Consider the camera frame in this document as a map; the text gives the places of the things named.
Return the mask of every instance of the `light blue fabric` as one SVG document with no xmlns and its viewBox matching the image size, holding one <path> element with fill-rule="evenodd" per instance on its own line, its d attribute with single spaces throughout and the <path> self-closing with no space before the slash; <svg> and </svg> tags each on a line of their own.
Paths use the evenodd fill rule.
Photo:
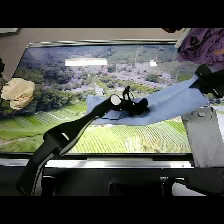
<svg viewBox="0 0 224 224">
<path fill-rule="evenodd" d="M 125 117 L 120 120 L 97 119 L 92 124 L 122 124 L 122 125 L 149 125 L 177 116 L 181 116 L 209 103 L 208 99 L 198 89 L 189 88 L 198 78 L 193 76 L 190 80 L 167 87 L 164 90 L 150 94 L 148 100 L 150 112 L 140 116 Z M 88 96 L 87 113 L 103 102 L 106 97 Z M 124 117 L 126 112 L 110 111 L 103 118 L 118 119 Z"/>
</svg>

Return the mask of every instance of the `vineyard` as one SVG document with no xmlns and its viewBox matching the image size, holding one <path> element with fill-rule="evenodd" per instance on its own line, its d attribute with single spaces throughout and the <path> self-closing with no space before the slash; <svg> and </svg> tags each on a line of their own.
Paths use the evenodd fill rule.
<svg viewBox="0 0 224 224">
<path fill-rule="evenodd" d="M 0 120 L 0 151 L 34 152 L 43 133 L 62 122 L 80 118 L 86 105 L 14 116 Z M 179 119 L 148 126 L 92 125 L 70 153 L 186 153 L 190 152 L 184 125 Z"/>
</svg>

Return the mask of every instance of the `purple cloth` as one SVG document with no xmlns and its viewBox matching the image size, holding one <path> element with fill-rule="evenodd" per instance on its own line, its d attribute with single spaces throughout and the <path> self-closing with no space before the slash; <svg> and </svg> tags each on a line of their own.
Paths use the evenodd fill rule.
<svg viewBox="0 0 224 224">
<path fill-rule="evenodd" d="M 224 68 L 224 28 L 192 28 L 178 49 L 179 62 Z"/>
</svg>

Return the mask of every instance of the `landscape picture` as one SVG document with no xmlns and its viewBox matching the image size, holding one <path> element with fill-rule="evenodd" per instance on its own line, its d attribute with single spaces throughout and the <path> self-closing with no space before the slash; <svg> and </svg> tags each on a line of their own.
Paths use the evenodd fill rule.
<svg viewBox="0 0 224 224">
<path fill-rule="evenodd" d="M 13 77 L 33 81 L 34 97 L 17 111 L 2 101 L 0 151 L 34 152 L 47 130 L 85 114 L 88 95 L 121 96 L 130 85 L 134 97 L 144 97 L 190 79 L 198 66 L 179 63 L 176 53 L 173 45 L 165 44 L 26 49 Z M 72 58 L 106 58 L 108 64 L 65 66 L 65 60 Z M 150 60 L 157 66 L 151 66 Z M 223 116 L 224 109 L 219 111 Z M 189 152 L 184 125 L 176 117 L 148 126 L 90 125 L 69 153 Z"/>
</svg>

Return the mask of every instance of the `white wall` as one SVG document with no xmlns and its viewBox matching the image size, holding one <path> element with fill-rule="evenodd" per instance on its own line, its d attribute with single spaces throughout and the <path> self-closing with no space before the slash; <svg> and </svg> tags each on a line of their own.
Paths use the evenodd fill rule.
<svg viewBox="0 0 224 224">
<path fill-rule="evenodd" d="M 0 33 L 16 32 L 18 28 L 0 28 Z"/>
</svg>

